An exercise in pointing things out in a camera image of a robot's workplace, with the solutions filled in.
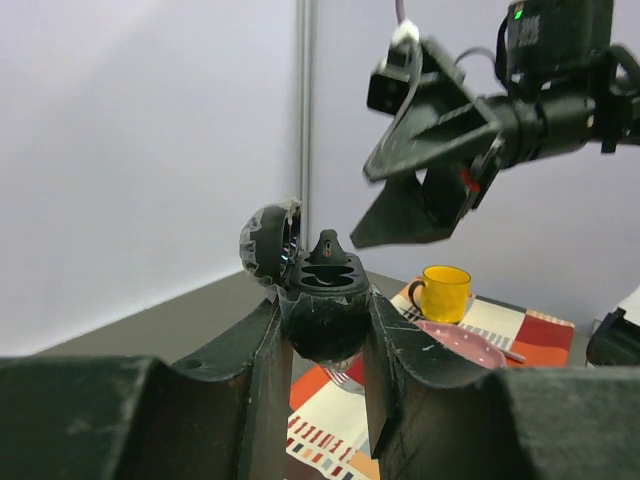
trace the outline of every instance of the hinged lid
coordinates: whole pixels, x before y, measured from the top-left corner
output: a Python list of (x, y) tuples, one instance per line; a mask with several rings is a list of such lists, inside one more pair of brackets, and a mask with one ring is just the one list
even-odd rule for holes
[(260, 285), (281, 285), (299, 253), (300, 201), (267, 205), (258, 210), (240, 233), (243, 268)]

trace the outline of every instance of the tablecloth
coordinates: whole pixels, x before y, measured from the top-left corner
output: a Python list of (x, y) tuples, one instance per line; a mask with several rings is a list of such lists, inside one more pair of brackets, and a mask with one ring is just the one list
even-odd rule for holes
[[(407, 320), (421, 319), (407, 294), (408, 286), (392, 303)], [(526, 358), (523, 365), (508, 360), (513, 367), (566, 366), (574, 333), (569, 322), (477, 295), (460, 325)], [(380, 478), (369, 456), (362, 362), (347, 373), (315, 366), (292, 386), (286, 480)]]

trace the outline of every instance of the red stripe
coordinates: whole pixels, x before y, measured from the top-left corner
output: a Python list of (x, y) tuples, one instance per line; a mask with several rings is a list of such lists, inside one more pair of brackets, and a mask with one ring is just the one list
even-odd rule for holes
[(313, 432), (316, 429), (316, 427), (314, 427), (313, 425), (311, 426), (311, 428), (309, 430), (307, 430), (307, 433), (305, 433), (302, 438), (307, 438), (309, 435), (311, 435), (311, 432)]
[(347, 448), (347, 449), (345, 450), (345, 452), (340, 456), (340, 461), (343, 461), (343, 460), (344, 460), (344, 458), (345, 458), (347, 455), (349, 455), (349, 452), (350, 452), (350, 451), (351, 451), (351, 447)]
[(327, 433), (327, 436), (324, 437), (322, 439), (322, 443), (320, 443), (320, 448), (326, 447), (329, 441), (331, 440), (331, 437), (333, 437), (333, 435), (331, 435), (330, 433)]
[(336, 442), (336, 444), (333, 446), (333, 448), (331, 450), (329, 450), (329, 452), (331, 453), (336, 453), (336, 450), (338, 449), (338, 447), (342, 445), (342, 440), (338, 440)]
[(298, 430), (296, 430), (296, 433), (300, 433), (300, 430), (302, 430), (306, 426), (307, 426), (307, 422), (304, 422), (302, 425), (298, 427)]
[(318, 431), (316, 432), (316, 434), (315, 434), (315, 435), (313, 436), (313, 438), (311, 439), (311, 443), (315, 443), (315, 442), (316, 442), (316, 440), (317, 440), (318, 438), (320, 438), (320, 435), (322, 435), (322, 430), (318, 430)]

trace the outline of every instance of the gray wall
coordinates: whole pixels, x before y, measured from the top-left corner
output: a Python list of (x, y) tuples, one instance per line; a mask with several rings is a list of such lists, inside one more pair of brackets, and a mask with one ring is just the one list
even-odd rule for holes
[(38, 0), (0, 16), (0, 355), (240, 269), (297, 191), (296, 2)]
[[(313, 87), (311, 238), (348, 234), (375, 198), (364, 160), (389, 124), (365, 106), (369, 74), (395, 28), (392, 0), (318, 3)], [(453, 54), (495, 48), (507, 0), (406, 0), (407, 14)], [(615, 39), (640, 53), (637, 1), (618, 0)], [(476, 93), (498, 90), (485, 58), (463, 64)], [(422, 267), (467, 269), (474, 290), (587, 329), (640, 284), (640, 150), (581, 152), (502, 173), (445, 243), (361, 252), (368, 270), (408, 279)]]

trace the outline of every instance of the black robotic arm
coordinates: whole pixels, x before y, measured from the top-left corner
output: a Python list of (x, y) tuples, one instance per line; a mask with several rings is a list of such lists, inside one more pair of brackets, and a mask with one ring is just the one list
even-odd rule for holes
[(612, 18), (613, 0), (511, 4), (495, 62), (505, 93), (489, 98), (463, 85), (434, 39), (393, 45), (367, 98), (369, 108), (394, 115), (364, 166), (371, 182), (386, 184), (353, 244), (449, 238), (501, 170), (589, 142), (607, 154), (640, 144), (640, 67), (624, 46), (610, 45)]

